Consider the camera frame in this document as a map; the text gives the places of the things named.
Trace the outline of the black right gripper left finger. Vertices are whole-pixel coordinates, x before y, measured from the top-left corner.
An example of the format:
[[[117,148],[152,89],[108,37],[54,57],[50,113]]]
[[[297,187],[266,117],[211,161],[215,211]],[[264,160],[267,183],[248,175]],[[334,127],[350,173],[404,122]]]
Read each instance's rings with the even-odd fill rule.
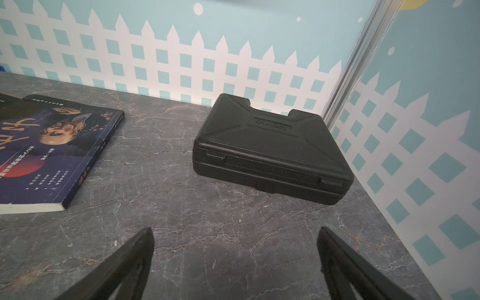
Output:
[[[128,239],[81,281],[57,297],[59,300],[140,300],[148,281],[155,237],[145,227]]]

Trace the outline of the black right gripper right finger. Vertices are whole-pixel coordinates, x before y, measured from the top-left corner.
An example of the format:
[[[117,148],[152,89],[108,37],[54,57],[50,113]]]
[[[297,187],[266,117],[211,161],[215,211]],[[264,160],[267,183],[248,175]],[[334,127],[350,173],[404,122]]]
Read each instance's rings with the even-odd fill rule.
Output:
[[[317,237],[321,272],[332,300],[412,300],[330,228]]]

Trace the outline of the brown book with lamp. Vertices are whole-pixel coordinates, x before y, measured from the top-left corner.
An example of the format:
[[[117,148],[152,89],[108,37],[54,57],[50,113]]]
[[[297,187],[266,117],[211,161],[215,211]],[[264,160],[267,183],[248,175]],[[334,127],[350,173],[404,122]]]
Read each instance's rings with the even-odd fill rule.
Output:
[[[13,96],[10,94],[0,93],[0,110],[6,109],[21,100],[21,97]]]

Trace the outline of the black plastic tool case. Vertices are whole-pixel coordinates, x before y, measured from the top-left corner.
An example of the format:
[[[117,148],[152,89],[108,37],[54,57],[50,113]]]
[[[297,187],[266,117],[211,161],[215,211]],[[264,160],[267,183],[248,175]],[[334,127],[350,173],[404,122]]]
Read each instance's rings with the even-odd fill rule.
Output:
[[[192,164],[201,176],[323,205],[335,205],[355,181],[321,116],[261,111],[226,93],[194,140]]]

